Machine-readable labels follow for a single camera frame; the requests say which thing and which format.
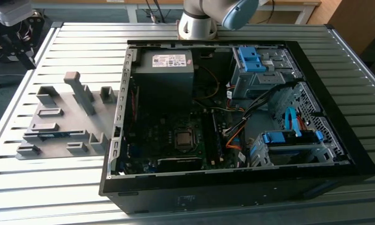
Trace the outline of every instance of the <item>wire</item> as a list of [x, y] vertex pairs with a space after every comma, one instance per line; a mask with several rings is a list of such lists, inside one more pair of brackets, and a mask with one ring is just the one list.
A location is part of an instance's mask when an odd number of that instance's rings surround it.
[[232, 135], [231, 139], [228, 140], [228, 142], [226, 142], [226, 148], [231, 146], [229, 144], [231, 144], [233, 138], [236, 137], [236, 135], [239, 134], [239, 132], [241, 131], [241, 129], [244, 128], [244, 126], [245, 126], [245, 123], [244, 123], [244, 125], [239, 128], [239, 130], [236, 131], [236, 133]]
[[157, 6], [157, 9], [158, 9], [158, 11], [160, 11], [161, 21], [162, 21], [162, 23], [165, 23], [165, 19], [164, 19], [164, 16], [162, 16], [162, 11], [161, 11], [161, 9], [160, 9], [160, 5], [158, 5], [158, 3], [157, 3], [157, 0], [153, 0], [153, 2], [154, 2], [156, 6]]
[[239, 146], [235, 146], [235, 145], [228, 145], [226, 148], [241, 150], [241, 148]]
[[236, 107], [235, 107], [235, 108], [231, 108], [229, 103], [231, 103], [231, 99], [226, 100], [226, 109], [236, 110]]
[[305, 124], [303, 122], [303, 119], [299, 116], [296, 116], [296, 119], [297, 119], [297, 121], [300, 123], [301, 130], [307, 130], [307, 126], [305, 126]]
[[297, 84], [297, 82], [301, 81], [300, 79], [296, 79], [291, 82], [285, 82], [284, 84], [279, 84], [276, 86], [273, 86], [268, 91], [265, 91], [253, 101], [252, 103], [249, 104], [249, 106], [247, 107], [244, 113], [243, 113], [243, 117], [241, 117], [241, 120], [240, 122], [229, 127], [225, 131], [224, 131], [224, 135], [228, 135], [243, 123], [245, 123], [245, 121], [249, 119], [251, 115], [252, 115], [252, 112], [253, 110], [256, 110], [260, 106], [263, 106], [271, 95], [279, 91], [280, 89], [283, 88], [287, 88], [287, 87], [292, 87]]
[[[19, 29], [22, 28], [22, 21], [19, 22]], [[19, 29], [18, 29], [18, 32], [19, 32]]]
[[267, 23], [269, 22], [271, 17], [272, 17], [272, 15], [273, 15], [273, 11], [275, 11], [275, 0], [272, 0], [272, 10], [271, 10], [269, 17], [268, 17], [267, 19], [264, 19], [261, 22], [257, 22], [257, 24], [259, 24], [259, 23], [263, 23], [263, 22], [265, 22], [265, 21], [267, 21]]
[[149, 7], [148, 0], [145, 0], [145, 3], [146, 3], [146, 5], [148, 5], [149, 12], [153, 13], [153, 11], [150, 10], [150, 7]]
[[169, 12], [170, 12], [170, 9], [168, 10], [168, 12], [166, 12], [166, 15], [165, 15], [165, 18], [164, 18], [164, 19], [166, 19], [168, 15], [169, 15]]
[[196, 99], [193, 99], [193, 101], [194, 101], [202, 108], [218, 109], [218, 110], [222, 110], [222, 111], [226, 111], [226, 112], [235, 112], [235, 110], [231, 110], [231, 109], [224, 109], [224, 108], [220, 108], [220, 107], [210, 107], [210, 106], [202, 105]]
[[218, 81], [217, 81], [217, 77], [213, 75], [213, 73], [209, 71], [209, 69], [206, 69], [204, 66], [198, 66], [198, 68], [202, 68], [202, 69], [206, 70], [206, 72], [210, 74], [210, 76], [213, 77], [213, 79], [214, 79], [214, 81], [216, 81], [216, 83], [217, 83], [217, 88], [216, 88], [214, 92], [213, 92], [210, 95], [204, 96], [204, 97], [197, 97], [197, 98], [194, 98], [194, 100], [201, 100], [201, 99], [210, 98], [212, 96], [216, 95], [217, 90], [218, 90]]
[[146, 14], [148, 16], [150, 16], [150, 14], [145, 11], [145, 9], [142, 9], [142, 12], [145, 12], [145, 14]]

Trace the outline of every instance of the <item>orange wire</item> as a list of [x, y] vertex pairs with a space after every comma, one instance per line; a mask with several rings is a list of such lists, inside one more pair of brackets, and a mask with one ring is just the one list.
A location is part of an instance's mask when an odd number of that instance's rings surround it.
[[236, 131], [236, 133], [233, 134], [233, 136], [232, 136], [231, 139], [228, 140], [228, 142], [226, 142], [226, 147], [228, 147], [228, 145], [231, 144], [233, 138], [236, 137], [236, 135], [239, 134], [239, 132], [241, 131], [241, 129], [243, 129], [244, 126], [245, 126], [245, 124], [239, 128], [239, 130]]
[[297, 121], [299, 121], [299, 123], [300, 123], [301, 129], [303, 129], [303, 130], [307, 130], [307, 127], [305, 127], [305, 124], [304, 124], [304, 122], [303, 122], [303, 119], [301, 119], [299, 116], [296, 116], [296, 119], [297, 119]]
[[228, 148], [228, 149], [237, 149], [237, 150], [241, 150], [241, 148], [237, 147], [237, 146], [235, 146], [235, 145], [228, 145], [226, 148]]
[[194, 98], [194, 100], [201, 100], [201, 99], [210, 98], [212, 96], [216, 95], [217, 90], [218, 90], [218, 81], [217, 81], [217, 77], [213, 75], [213, 73], [209, 71], [209, 69], [206, 69], [204, 66], [198, 66], [198, 67], [201, 67], [204, 70], [206, 70], [206, 72], [210, 74], [210, 76], [213, 77], [213, 79], [214, 79], [214, 81], [216, 81], [216, 83], [217, 83], [217, 88], [214, 89], [214, 92], [213, 92], [210, 95], [204, 96], [204, 97], [197, 97], [197, 98]]
[[235, 110], [236, 108], [231, 108], [229, 102], [231, 102], [231, 99], [226, 100], [226, 109]]

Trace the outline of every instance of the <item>metal frame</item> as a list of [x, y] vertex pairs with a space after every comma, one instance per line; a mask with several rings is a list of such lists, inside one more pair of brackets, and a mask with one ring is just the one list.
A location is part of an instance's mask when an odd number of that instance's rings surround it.
[[[345, 120], [375, 163], [375, 76], [356, 63], [333, 30], [320, 25], [248, 25], [239, 31], [218, 27], [220, 39], [297, 41]], [[78, 70], [81, 82], [118, 88], [126, 39], [176, 39], [174, 25], [64, 23], [52, 28], [36, 61], [0, 121], [0, 225], [7, 224], [169, 224], [236, 223], [375, 224], [375, 177], [343, 186], [305, 202], [217, 208], [128, 216], [97, 195], [102, 157], [13, 159], [22, 127], [30, 122], [40, 85], [60, 84], [62, 71]]]
[[[33, 3], [33, 8], [54, 8], [54, 9], [125, 9], [128, 12], [129, 23], [137, 23], [136, 10], [148, 9], [146, 4], [61, 4], [61, 3]], [[182, 9], [182, 4], [161, 4], [161, 9]], [[315, 5], [297, 5], [297, 6], [279, 6], [275, 5], [275, 11], [297, 11], [300, 12], [295, 24], [305, 24]], [[272, 6], [263, 5], [257, 7], [257, 11], [271, 11]]]

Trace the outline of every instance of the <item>rectangular slot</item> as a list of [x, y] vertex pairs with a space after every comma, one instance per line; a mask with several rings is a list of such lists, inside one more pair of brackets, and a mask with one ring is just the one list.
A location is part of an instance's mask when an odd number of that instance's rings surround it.
[[40, 117], [53, 117], [53, 116], [61, 116], [64, 115], [64, 111], [60, 108], [54, 108], [54, 109], [41, 109], [37, 112], [37, 115]]
[[58, 130], [58, 125], [56, 123], [41, 123], [41, 124], [33, 124], [32, 131], [57, 131]]
[[69, 147], [80, 147], [81, 143], [68, 143], [66, 144]]
[[113, 137], [120, 137], [120, 127], [114, 127]]

